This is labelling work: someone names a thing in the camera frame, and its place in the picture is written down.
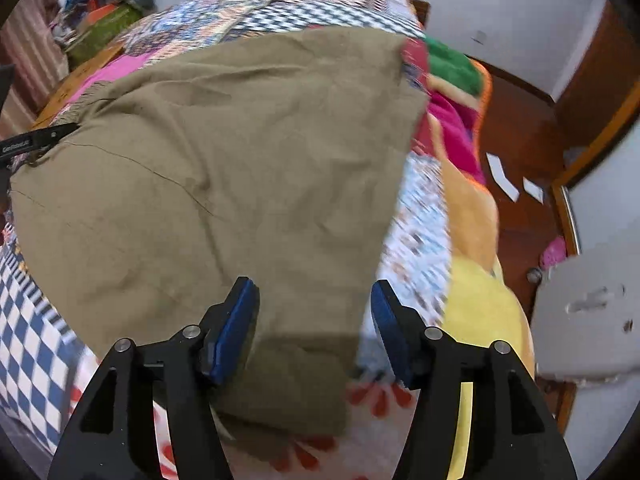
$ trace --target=blue gripper pad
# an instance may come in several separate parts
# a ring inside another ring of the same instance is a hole
[[[241,277],[225,302],[210,307],[205,314],[203,324],[210,325],[210,329],[201,350],[200,366],[216,386],[222,386],[235,373],[259,302],[258,287],[249,278]]]
[[[371,289],[371,313],[394,374],[404,386],[414,389],[412,363],[425,330],[422,318],[414,309],[402,306],[387,280],[378,280]]]

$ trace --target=pink toy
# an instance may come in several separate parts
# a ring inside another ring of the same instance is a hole
[[[543,270],[549,269],[549,267],[553,267],[554,265],[559,264],[560,262],[566,259],[566,243],[564,243],[564,238],[559,236],[554,241],[552,241],[545,251],[540,255],[540,267]]]

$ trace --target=bed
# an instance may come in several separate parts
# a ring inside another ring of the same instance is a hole
[[[478,62],[428,41],[410,0],[186,0],[143,18],[116,38],[94,65],[82,69],[75,91],[67,88],[53,100],[38,126],[75,121],[105,81],[179,54],[326,26],[405,36],[404,73],[429,97],[405,163],[378,277],[388,279],[427,324],[442,326],[458,340],[483,346],[498,338],[508,341],[532,374],[528,325],[502,284],[495,254],[497,210],[479,164],[491,78]],[[14,160],[14,171],[24,163],[24,157]],[[0,252],[0,405],[53,454],[98,358],[30,275],[11,212],[7,219]],[[417,296],[427,301],[416,305]],[[361,335],[363,340],[376,337],[370,313]],[[287,436],[285,451],[268,461],[225,445],[235,477],[390,478],[412,420],[415,393],[395,381],[379,347],[361,345],[356,364],[346,391],[344,434]],[[462,476],[466,459],[472,402],[466,386],[450,478]],[[166,413],[155,405],[154,414],[162,474],[172,480],[177,475]],[[37,469],[44,478],[43,468]]]

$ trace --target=blue and white checkered fabric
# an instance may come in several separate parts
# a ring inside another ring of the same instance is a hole
[[[257,30],[289,32],[309,25],[341,25],[343,27],[372,27],[410,38],[423,38],[420,24],[402,16],[391,16],[372,9],[359,9],[317,0],[284,4],[277,2],[254,10],[232,31]]]
[[[0,407],[54,453],[82,344],[25,272],[12,231],[0,250]]]

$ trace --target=pink fabric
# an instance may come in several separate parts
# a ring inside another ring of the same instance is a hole
[[[557,237],[540,256],[540,267],[547,270],[566,260],[566,243],[561,236]]]
[[[152,54],[153,52],[147,52],[142,56],[120,56],[118,59],[114,59],[107,66],[101,68],[98,72],[87,78],[68,102],[73,103],[77,101],[82,95],[82,92],[97,81],[116,81],[116,79],[120,79],[121,77],[139,69]]]
[[[484,174],[474,152],[474,144],[466,131],[465,124],[454,104],[440,92],[431,94],[429,112],[440,121],[442,137],[451,163],[460,171],[473,177],[476,182],[485,184]]]
[[[462,120],[462,123],[465,125],[465,128],[470,131],[473,130],[474,126],[476,126],[476,121],[478,120],[478,112],[473,110],[473,108],[469,108],[463,104],[455,102],[453,99],[447,100],[455,108],[457,114]]]

